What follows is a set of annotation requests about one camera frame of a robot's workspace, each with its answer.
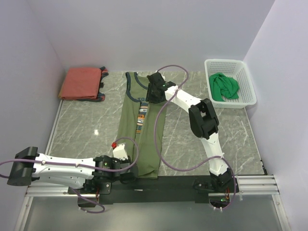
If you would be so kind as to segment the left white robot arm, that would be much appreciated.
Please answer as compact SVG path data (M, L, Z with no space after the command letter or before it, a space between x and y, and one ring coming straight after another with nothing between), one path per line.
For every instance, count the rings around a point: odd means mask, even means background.
M40 154L37 147L28 147L15 155L7 184L29 186L38 181L92 193L115 181L132 182L137 176L137 164L129 156L71 159Z

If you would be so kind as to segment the olive green graphic tank top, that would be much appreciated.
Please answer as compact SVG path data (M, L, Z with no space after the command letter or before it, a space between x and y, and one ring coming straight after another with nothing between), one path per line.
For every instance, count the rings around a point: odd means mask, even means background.
M136 72L126 72L127 80L121 118L117 137L130 137L133 142L122 140L132 161L137 160L138 177L156 179L158 177L160 158L156 147L161 150L166 109L161 110L165 102L149 103L146 101L149 81Z

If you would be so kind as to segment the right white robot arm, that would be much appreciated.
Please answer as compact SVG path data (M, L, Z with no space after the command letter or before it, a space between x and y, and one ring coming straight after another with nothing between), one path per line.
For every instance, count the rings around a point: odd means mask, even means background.
M219 143L219 121L212 102L208 98L202 100L188 94L171 81L166 82L159 72L155 72L147 78L149 85L146 100L149 103L165 103L159 110L154 122L154 144L160 160L169 168L180 172L195 170L208 162L213 190L216 192L226 191L229 187L228 184L232 182L234 193L236 193L235 174L224 158ZM194 167L188 169L175 168L165 161L158 149L156 141L157 124L162 111L169 103L179 106L188 113L191 131L200 139L205 149L207 159Z

